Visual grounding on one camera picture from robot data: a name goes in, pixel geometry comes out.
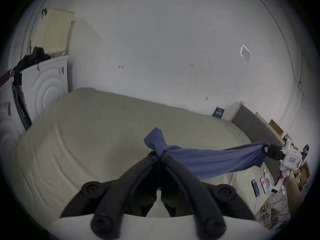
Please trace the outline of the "person's right hand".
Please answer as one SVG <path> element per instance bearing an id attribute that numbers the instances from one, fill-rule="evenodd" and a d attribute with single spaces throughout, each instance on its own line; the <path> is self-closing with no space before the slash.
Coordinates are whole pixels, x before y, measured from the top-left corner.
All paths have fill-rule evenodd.
<path id="1" fill-rule="evenodd" d="M 289 175 L 284 178 L 283 180 L 283 185 L 286 186 L 291 186 L 291 185 L 297 185 L 296 179 L 294 177 L 294 172 L 290 170 Z"/>

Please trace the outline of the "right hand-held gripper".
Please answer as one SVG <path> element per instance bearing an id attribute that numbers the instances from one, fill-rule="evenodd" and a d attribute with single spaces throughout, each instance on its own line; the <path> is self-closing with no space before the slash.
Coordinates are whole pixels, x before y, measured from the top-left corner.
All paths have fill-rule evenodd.
<path id="1" fill-rule="evenodd" d="M 289 175 L 290 170 L 296 171 L 302 165 L 302 154 L 292 148 L 290 138 L 286 138 L 285 146 L 282 148 L 277 145 L 264 145 L 263 152 L 267 157 L 280 162 L 279 170 L 281 174 L 279 178 L 276 182 L 269 183 L 269 191 L 277 194 L 281 190 L 283 181 Z"/>

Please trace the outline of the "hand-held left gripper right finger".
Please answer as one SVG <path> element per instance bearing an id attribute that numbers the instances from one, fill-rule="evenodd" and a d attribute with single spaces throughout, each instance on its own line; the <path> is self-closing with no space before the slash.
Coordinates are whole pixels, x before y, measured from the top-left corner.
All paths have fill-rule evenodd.
<path id="1" fill-rule="evenodd" d="M 178 196 L 185 199 L 186 208 L 178 205 L 175 209 L 162 198 L 170 215 L 182 211 L 191 212 L 199 238 L 221 238 L 227 223 L 224 216 L 236 220 L 255 222 L 255 216 L 236 189 L 228 184 L 212 185 L 202 182 L 190 170 L 176 161 L 169 152 L 161 156 L 163 174 L 178 187 Z"/>

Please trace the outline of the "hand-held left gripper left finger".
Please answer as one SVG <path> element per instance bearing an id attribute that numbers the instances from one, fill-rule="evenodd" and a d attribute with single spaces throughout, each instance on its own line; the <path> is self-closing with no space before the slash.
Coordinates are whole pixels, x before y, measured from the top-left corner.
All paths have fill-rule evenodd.
<path id="1" fill-rule="evenodd" d="M 89 181 L 69 201 L 59 218 L 93 214 L 90 230 L 100 239 L 117 239 L 123 215 L 145 217 L 157 199 L 158 156 L 151 151 L 120 178 Z"/>

